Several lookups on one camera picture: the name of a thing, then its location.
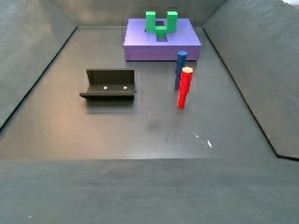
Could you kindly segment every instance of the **gray wall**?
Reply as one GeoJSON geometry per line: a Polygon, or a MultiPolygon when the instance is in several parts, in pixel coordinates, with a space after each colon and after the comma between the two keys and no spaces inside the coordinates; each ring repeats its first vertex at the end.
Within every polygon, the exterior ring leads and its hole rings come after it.
{"type": "Polygon", "coordinates": [[[228,0],[203,26],[279,155],[299,158],[299,10],[228,0]]]}
{"type": "Polygon", "coordinates": [[[0,128],[76,24],[47,0],[0,0],[0,128]]]}
{"type": "Polygon", "coordinates": [[[52,0],[79,25],[127,25],[128,18],[143,18],[153,10],[165,17],[176,10],[201,26],[227,0],[52,0]]]}

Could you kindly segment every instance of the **red cylinder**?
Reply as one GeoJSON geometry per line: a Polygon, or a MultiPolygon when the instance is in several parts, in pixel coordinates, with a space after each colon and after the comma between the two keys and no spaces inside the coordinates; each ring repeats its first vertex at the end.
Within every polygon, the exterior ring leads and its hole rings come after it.
{"type": "Polygon", "coordinates": [[[177,107],[180,109],[184,108],[187,94],[191,91],[191,84],[192,84],[192,68],[185,66],[181,69],[180,97],[177,102],[177,107]]]}

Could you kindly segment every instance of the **purple block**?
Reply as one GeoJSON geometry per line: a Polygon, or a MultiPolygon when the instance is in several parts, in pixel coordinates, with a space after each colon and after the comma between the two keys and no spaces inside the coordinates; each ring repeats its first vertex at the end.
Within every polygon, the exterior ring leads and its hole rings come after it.
{"type": "Polygon", "coordinates": [[[167,42],[145,32],[145,19],[129,18],[125,30],[125,60],[176,60],[177,52],[188,53],[187,60],[200,57],[201,42],[188,18],[177,19],[176,33],[167,33],[167,42]]]}

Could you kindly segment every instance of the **table surface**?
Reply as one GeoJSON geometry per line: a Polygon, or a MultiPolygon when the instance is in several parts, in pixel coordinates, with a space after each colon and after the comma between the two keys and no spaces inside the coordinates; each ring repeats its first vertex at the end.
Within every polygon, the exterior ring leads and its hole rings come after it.
{"type": "Polygon", "coordinates": [[[0,134],[0,157],[273,158],[201,28],[184,110],[175,61],[125,62],[125,28],[79,28],[0,134]],[[87,69],[135,69],[133,103],[87,103],[87,69]]]}

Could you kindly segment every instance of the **green object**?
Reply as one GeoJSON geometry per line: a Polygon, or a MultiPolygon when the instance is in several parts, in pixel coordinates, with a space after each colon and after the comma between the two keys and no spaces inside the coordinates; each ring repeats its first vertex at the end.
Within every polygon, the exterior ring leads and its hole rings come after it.
{"type": "Polygon", "coordinates": [[[155,32],[155,12],[145,13],[145,32],[155,32]]]}
{"type": "Polygon", "coordinates": [[[165,39],[167,27],[164,25],[157,25],[155,27],[155,35],[159,39],[165,39]]]}
{"type": "Polygon", "coordinates": [[[176,32],[176,24],[177,24],[177,12],[168,11],[167,12],[167,32],[176,32]]]}
{"type": "Polygon", "coordinates": [[[165,39],[168,32],[176,32],[177,12],[167,11],[165,25],[155,25],[155,11],[145,12],[145,32],[155,32],[159,39],[165,39]]]}

